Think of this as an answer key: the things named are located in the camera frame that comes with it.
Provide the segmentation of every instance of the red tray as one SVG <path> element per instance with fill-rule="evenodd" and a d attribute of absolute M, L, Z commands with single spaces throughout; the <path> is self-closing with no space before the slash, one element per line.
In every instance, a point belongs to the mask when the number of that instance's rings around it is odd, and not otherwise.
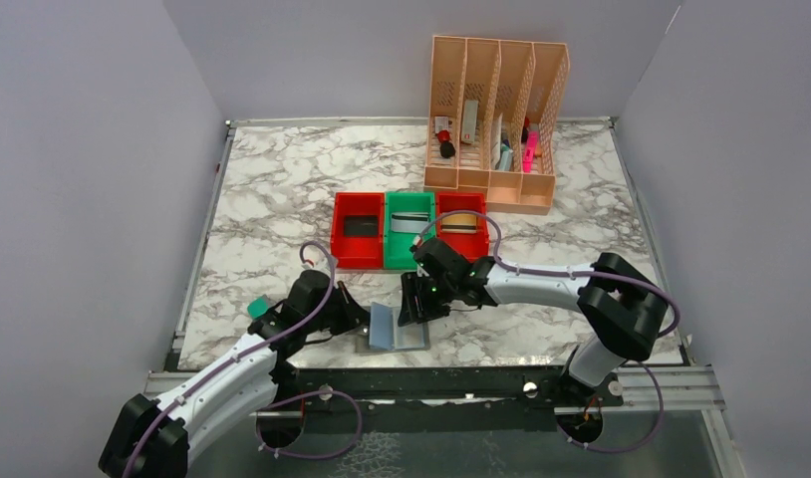
<path fill-rule="evenodd" d="M 481 194 L 459 193 L 459 192 L 439 192 L 435 195 L 435 217 L 444 212 L 465 209 L 485 213 L 485 199 Z M 456 232 L 441 231 L 440 224 L 435 229 L 437 237 L 449 244 L 458 254 L 473 262 L 476 259 L 487 255 L 488 242 L 490 241 L 487 224 L 485 220 L 479 218 L 476 221 L 475 234 L 461 234 Z"/>
<path fill-rule="evenodd" d="M 344 235 L 347 216 L 377 216 L 379 227 L 375 237 Z M 385 194 L 382 192 L 337 192 L 332 215 L 330 249 L 343 269 L 383 268 L 383 228 L 385 226 Z"/>

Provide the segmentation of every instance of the teal object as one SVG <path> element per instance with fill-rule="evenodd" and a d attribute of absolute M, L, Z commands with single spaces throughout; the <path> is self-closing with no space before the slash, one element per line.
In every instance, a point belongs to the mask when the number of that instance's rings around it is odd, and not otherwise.
<path fill-rule="evenodd" d="M 262 296 L 247 306 L 247 314 L 249 314 L 250 318 L 255 321 L 256 319 L 264 316 L 265 313 L 268 312 L 269 307 L 270 306 L 268 306 L 267 301 L 265 301 L 265 297 Z"/>
<path fill-rule="evenodd" d="M 397 212 L 425 212 L 429 222 L 435 218 L 433 192 L 388 192 L 385 194 L 385 229 L 383 237 L 383 255 L 385 268 L 397 270 L 416 270 L 417 264 L 412 258 L 411 244 L 416 234 L 394 232 L 391 230 L 391 215 Z M 435 228 L 423 237 L 423 240 L 434 237 Z"/>

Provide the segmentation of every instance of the marble tabletop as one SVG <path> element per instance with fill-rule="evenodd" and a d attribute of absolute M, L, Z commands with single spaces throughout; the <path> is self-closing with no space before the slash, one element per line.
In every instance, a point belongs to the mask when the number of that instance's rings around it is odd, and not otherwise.
<path fill-rule="evenodd" d="M 246 308 L 254 299 L 288 294 L 302 271 L 300 244 L 310 238 L 329 244 L 335 192 L 420 191 L 425 140 L 424 125 L 239 128 L 179 368 L 201 369 L 224 354 L 246 331 Z M 491 213 L 503 229 L 503 257 L 569 265 L 611 251 L 653 278 L 608 126 L 562 122 L 553 144 L 558 178 L 550 213 Z M 400 304 L 398 273 L 339 271 L 338 279 L 362 305 Z M 560 364 L 591 332 L 579 314 L 510 305 L 453 312 L 429 323 L 426 351 L 356 354 L 356 337 L 343 335 L 302 349 L 290 362 L 305 367 Z M 681 363 L 679 344 L 676 334 L 658 340 L 648 362 Z"/>

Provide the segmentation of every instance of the peach organizer rack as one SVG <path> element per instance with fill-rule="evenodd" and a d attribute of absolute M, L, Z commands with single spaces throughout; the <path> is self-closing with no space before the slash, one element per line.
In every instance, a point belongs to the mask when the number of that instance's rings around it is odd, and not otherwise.
<path fill-rule="evenodd" d="M 489 211 L 548 213 L 555 190 L 552 132 L 569 72 L 566 44 L 435 36 L 423 189 L 482 193 Z M 478 101 L 471 143 L 461 141 L 468 100 Z M 454 157 L 440 155 L 434 134 L 438 116 L 449 117 Z M 530 172 L 521 167 L 526 118 L 541 149 Z M 493 164 L 498 127 L 505 129 L 513 149 L 508 170 Z"/>

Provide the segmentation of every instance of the purple hose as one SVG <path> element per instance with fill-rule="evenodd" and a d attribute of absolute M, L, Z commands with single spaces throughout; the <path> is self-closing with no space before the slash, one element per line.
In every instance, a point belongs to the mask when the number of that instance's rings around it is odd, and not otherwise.
<path fill-rule="evenodd" d="M 652 383 L 655 385 L 655 392 L 658 394 L 658 418 L 656 418 L 655 425 L 652 427 L 652 430 L 650 430 L 649 433 L 647 433 L 647 435 L 643 437 L 643 439 L 641 439 L 640 441 L 638 441 L 633 445 L 627 446 L 625 448 L 604 448 L 601 446 L 592 445 L 590 443 L 582 443 L 576 441 L 573 438 L 571 438 L 566 431 L 564 431 L 564 428 L 561 428 L 559 426 L 558 429 L 561 430 L 561 433 L 564 433 L 564 436 L 567 437 L 568 442 L 578 446 L 579 448 L 584 448 L 587 451 L 595 451 L 597 453 L 607 453 L 615 455 L 618 453 L 628 453 L 630 451 L 635 451 L 638 448 L 652 441 L 653 438 L 655 438 L 655 435 L 657 435 L 658 432 L 661 431 L 661 427 L 664 425 L 664 394 L 661 392 L 661 386 L 658 384 L 658 379 L 655 378 L 655 374 L 652 373 L 652 370 L 642 362 L 638 362 L 638 365 L 642 366 L 643 369 L 646 371 L 646 373 L 649 374 L 649 378 L 652 379 Z"/>
<path fill-rule="evenodd" d="M 496 264 L 505 269 L 506 271 L 511 272 L 522 272 L 526 274 L 532 274 L 534 276 L 544 276 L 544 277 L 571 277 L 569 272 L 559 272 L 559 271 L 541 271 L 538 269 L 526 269 L 520 268 L 517 269 L 516 267 L 511 267 L 508 264 L 504 263 L 502 259 L 499 257 L 499 244 L 502 242 L 502 229 L 499 228 L 499 224 L 496 223 L 492 218 L 490 218 L 487 214 L 482 214 L 481 212 L 477 211 L 465 211 L 465 210 L 457 210 L 457 211 L 449 211 L 444 212 L 443 214 L 437 216 L 435 220 L 431 221 L 420 231 L 419 237 L 422 240 L 423 236 L 426 232 L 434 226 L 439 220 L 443 219 L 444 217 L 451 216 L 452 214 L 472 214 L 477 217 L 481 217 L 482 219 L 486 220 L 493 226 L 493 230 L 496 231 L 496 242 L 493 243 L 493 260 L 496 261 Z M 678 308 L 678 304 L 676 304 L 676 300 L 670 294 L 664 292 L 658 286 L 654 284 L 650 284 L 648 282 L 640 281 L 638 279 L 634 279 L 632 277 L 621 276 L 619 274 L 609 274 L 607 272 L 598 272 L 598 271 L 578 271 L 574 272 L 573 276 L 575 277 L 599 277 L 601 279 L 610 279 L 612 281 L 619 281 L 624 282 L 626 284 L 631 284 L 635 287 L 640 287 L 642 289 L 646 289 L 647 291 L 655 294 L 656 296 L 664 299 L 670 307 L 673 308 L 673 322 L 670 324 L 669 327 L 663 329 L 658 333 L 658 337 L 663 337 L 670 332 L 674 331 L 678 324 L 681 322 L 681 309 Z"/>
<path fill-rule="evenodd" d="M 264 341 L 264 342 L 262 342 L 260 344 L 256 344 L 253 347 L 250 347 L 250 348 L 247 348 L 247 349 L 241 351 L 240 353 L 238 353 L 238 358 L 239 359 L 244 359 L 245 357 L 249 356 L 250 354 L 253 354 L 254 352 L 257 352 L 257 351 L 261 351 L 262 349 L 270 346 L 271 344 L 273 344 L 274 342 L 282 339 L 283 337 L 285 337 L 285 336 L 287 336 L 289 334 L 293 334 L 295 331 L 297 331 L 301 327 L 305 326 L 306 324 L 309 323 L 309 321 L 314 319 L 315 316 L 317 316 L 318 313 L 321 312 L 321 310 L 324 308 L 324 305 L 326 305 L 327 301 L 329 301 L 329 296 L 332 295 L 332 290 L 335 288 L 335 258 L 332 257 L 332 254 L 330 254 L 329 251 L 327 251 L 326 248 L 321 243 L 319 243 L 317 241 L 306 241 L 300 246 L 300 261 L 302 261 L 302 262 L 306 262 L 305 256 L 303 255 L 303 252 L 306 250 L 306 247 L 308 247 L 308 246 L 315 246 L 318 249 L 320 249 L 320 251 L 324 253 L 324 256 L 326 256 L 327 264 L 329 265 L 329 286 L 327 287 L 326 294 L 324 294 L 324 298 L 321 300 L 320 304 L 318 304 L 318 307 L 316 307 L 302 321 L 298 322 L 297 324 L 289 327 L 288 329 L 280 332 L 279 334 L 271 337 L 270 339 L 268 339 L 268 340 L 266 340 L 266 341 Z M 234 363 L 235 363 L 235 360 L 233 360 L 232 358 L 222 362 L 220 365 L 213 368 L 212 371 L 210 371 L 209 373 L 204 375 L 200 380 L 198 380 L 197 383 L 195 383 L 194 385 L 189 387 L 188 390 L 183 392 L 182 397 L 183 398 L 190 398 L 201 387 L 203 387 L 210 380 L 215 378 L 216 375 L 223 372 L 224 370 L 226 370 L 229 366 L 233 365 Z M 135 445 L 135 448 L 133 448 L 133 453 L 130 454 L 130 458 L 127 460 L 127 466 L 124 468 L 124 473 L 122 474 L 122 478 L 130 478 L 131 477 L 131 475 L 133 473 L 133 468 L 135 467 L 135 460 L 138 457 L 138 455 L 141 453 L 141 451 L 144 449 L 144 446 L 147 444 L 147 440 L 150 438 L 150 435 L 153 434 L 153 432 L 159 427 L 159 424 L 162 422 L 162 420 L 165 419 L 178 406 L 179 406 L 179 404 L 176 401 L 173 401 L 172 403 L 170 403 L 168 405 L 168 407 L 165 410 L 163 410 L 156 417 L 156 419 L 153 420 L 153 422 L 150 424 L 150 426 L 147 428 L 147 430 L 144 431 L 144 435 L 142 435 L 141 438 L 138 440 L 138 443 Z"/>
<path fill-rule="evenodd" d="M 342 391 L 337 391 L 337 390 L 315 390 L 315 391 L 310 391 L 308 393 L 303 393 L 303 394 L 300 394 L 300 395 L 297 395 L 297 396 L 292 396 L 291 398 L 288 398 L 288 399 L 285 399 L 285 400 L 282 400 L 282 401 L 279 401 L 279 402 L 276 402 L 276 403 L 271 403 L 268 406 L 268 409 L 279 408 L 280 406 L 285 405 L 287 403 L 291 403 L 292 401 L 305 400 L 306 398 L 309 398 L 310 396 L 329 395 L 329 394 L 337 395 L 337 396 L 345 399 L 356 410 L 356 417 L 357 417 L 357 420 L 356 420 L 356 433 L 353 434 L 353 438 L 350 439 L 350 443 L 348 443 L 347 446 L 345 446 L 344 448 L 341 448 L 338 451 L 333 451 L 332 453 L 326 453 L 326 454 L 323 454 L 323 455 L 306 455 L 306 454 L 303 454 L 303 453 L 294 453 L 293 451 L 283 451 L 281 448 L 274 449 L 274 448 L 271 448 L 270 446 L 268 446 L 265 443 L 265 440 L 259 434 L 259 430 L 257 428 L 256 429 L 256 437 L 259 439 L 259 443 L 262 445 L 262 449 L 268 450 L 268 451 L 274 453 L 276 456 L 283 455 L 283 456 L 290 456 L 292 458 L 302 458 L 304 460 L 329 460 L 329 459 L 341 456 L 341 455 L 347 453 L 348 451 L 350 451 L 351 448 L 356 446 L 356 443 L 359 442 L 359 438 L 362 436 L 362 426 L 363 426 L 363 424 L 362 424 L 362 409 L 359 407 L 359 404 L 356 402 L 356 400 L 354 398 L 352 398 L 351 396 L 347 395 L 346 393 L 343 393 Z"/>

